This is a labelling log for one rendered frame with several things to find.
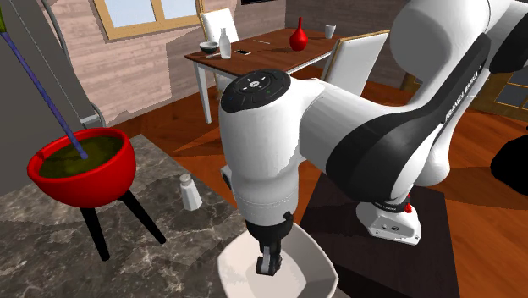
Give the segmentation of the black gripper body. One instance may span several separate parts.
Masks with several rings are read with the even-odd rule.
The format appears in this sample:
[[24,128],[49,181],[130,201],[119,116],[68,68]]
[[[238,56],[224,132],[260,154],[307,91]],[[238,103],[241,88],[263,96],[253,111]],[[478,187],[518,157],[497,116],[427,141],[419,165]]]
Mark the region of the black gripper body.
[[281,240],[286,237],[292,229],[294,215],[286,212],[283,215],[284,221],[272,226],[260,226],[245,221],[249,233],[259,242],[260,251],[264,252],[264,247],[268,247],[271,253],[281,251]]

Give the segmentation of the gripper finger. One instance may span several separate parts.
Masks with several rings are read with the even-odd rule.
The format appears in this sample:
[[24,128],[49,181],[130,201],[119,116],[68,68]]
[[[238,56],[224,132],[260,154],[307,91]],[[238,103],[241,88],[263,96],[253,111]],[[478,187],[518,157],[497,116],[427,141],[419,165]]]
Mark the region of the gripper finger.
[[257,258],[256,273],[273,276],[272,254],[269,246],[261,247],[261,256]]
[[281,241],[277,240],[270,245],[270,270],[278,271],[281,268],[282,260]]

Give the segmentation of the white square bowl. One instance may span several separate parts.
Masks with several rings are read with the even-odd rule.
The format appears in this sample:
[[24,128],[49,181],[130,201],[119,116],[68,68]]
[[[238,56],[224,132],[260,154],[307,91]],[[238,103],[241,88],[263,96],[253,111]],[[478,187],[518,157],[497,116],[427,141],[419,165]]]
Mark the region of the white square bowl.
[[217,258],[228,298],[332,298],[338,275],[323,249],[295,224],[282,239],[282,266],[273,276],[256,273],[259,243],[245,231]]

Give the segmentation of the white salt shaker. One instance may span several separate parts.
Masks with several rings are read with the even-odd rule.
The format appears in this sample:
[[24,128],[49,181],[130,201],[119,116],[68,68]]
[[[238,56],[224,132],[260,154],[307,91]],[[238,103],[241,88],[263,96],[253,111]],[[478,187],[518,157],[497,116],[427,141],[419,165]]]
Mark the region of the white salt shaker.
[[197,190],[194,180],[190,174],[181,174],[179,176],[180,189],[184,209],[195,211],[201,207],[202,200]]

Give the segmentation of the dark robot stand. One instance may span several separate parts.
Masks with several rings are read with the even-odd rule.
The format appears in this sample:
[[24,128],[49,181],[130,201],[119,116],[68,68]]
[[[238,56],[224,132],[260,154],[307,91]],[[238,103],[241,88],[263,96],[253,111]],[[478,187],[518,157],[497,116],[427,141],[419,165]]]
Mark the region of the dark robot stand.
[[322,174],[300,222],[326,252],[350,298],[460,298],[443,193],[410,192],[422,237],[415,246],[371,236],[356,203]]

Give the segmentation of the brown dining table white legs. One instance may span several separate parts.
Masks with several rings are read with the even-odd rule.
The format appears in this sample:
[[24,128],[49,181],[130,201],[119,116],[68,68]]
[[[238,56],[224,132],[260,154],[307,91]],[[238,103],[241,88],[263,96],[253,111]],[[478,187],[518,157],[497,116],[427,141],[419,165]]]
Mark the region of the brown dining table white legs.
[[324,32],[306,30],[307,46],[304,50],[296,52],[289,45],[289,38],[294,32],[294,28],[285,28],[232,44],[233,50],[245,50],[249,52],[248,55],[234,52],[231,58],[222,59],[219,56],[209,58],[203,52],[194,52],[185,56],[193,63],[205,120],[208,124],[211,123],[212,116],[206,84],[207,71],[231,80],[258,69],[280,69],[291,75],[328,57],[335,42],[341,38],[340,35],[335,34],[331,39],[327,39]]

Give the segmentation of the red bowl planter black legs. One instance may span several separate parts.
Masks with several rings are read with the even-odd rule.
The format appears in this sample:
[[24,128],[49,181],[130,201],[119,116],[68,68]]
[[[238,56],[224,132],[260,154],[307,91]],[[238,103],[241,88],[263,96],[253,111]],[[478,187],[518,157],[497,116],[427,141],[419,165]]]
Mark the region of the red bowl planter black legs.
[[40,149],[27,165],[29,178],[52,199],[80,209],[103,261],[110,258],[96,209],[121,201],[161,244],[165,236],[129,190],[136,173],[127,135],[112,128],[73,132],[11,39],[0,8],[0,36],[30,77],[65,136]]

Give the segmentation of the white dining chair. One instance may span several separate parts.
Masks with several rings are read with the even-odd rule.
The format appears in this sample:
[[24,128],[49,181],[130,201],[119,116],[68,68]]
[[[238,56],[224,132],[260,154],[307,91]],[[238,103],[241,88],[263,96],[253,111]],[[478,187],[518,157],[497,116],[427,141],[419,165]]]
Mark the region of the white dining chair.
[[360,96],[388,36],[380,30],[338,39],[320,80]]
[[221,29],[226,29],[226,34],[231,43],[239,40],[233,15],[229,8],[201,13],[201,23],[207,41],[219,42]]

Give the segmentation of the wooden framed window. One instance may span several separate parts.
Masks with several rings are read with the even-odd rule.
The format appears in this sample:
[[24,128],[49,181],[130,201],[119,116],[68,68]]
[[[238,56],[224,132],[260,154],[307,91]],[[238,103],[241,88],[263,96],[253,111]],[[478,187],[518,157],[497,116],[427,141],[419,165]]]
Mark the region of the wooden framed window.
[[203,0],[93,0],[109,40],[200,23]]

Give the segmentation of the black bulky object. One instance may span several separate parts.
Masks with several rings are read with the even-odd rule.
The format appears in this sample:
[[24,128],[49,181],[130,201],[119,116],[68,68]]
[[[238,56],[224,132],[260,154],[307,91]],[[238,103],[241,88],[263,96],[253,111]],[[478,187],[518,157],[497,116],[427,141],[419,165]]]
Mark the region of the black bulky object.
[[508,141],[490,164],[495,179],[528,196],[528,135]]

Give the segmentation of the wooden glass-paned door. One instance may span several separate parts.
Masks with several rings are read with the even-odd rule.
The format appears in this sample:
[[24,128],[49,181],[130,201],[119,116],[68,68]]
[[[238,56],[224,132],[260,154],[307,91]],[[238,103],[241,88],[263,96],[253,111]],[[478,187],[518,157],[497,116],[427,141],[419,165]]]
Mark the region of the wooden glass-paned door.
[[470,107],[528,123],[528,67],[491,74]]

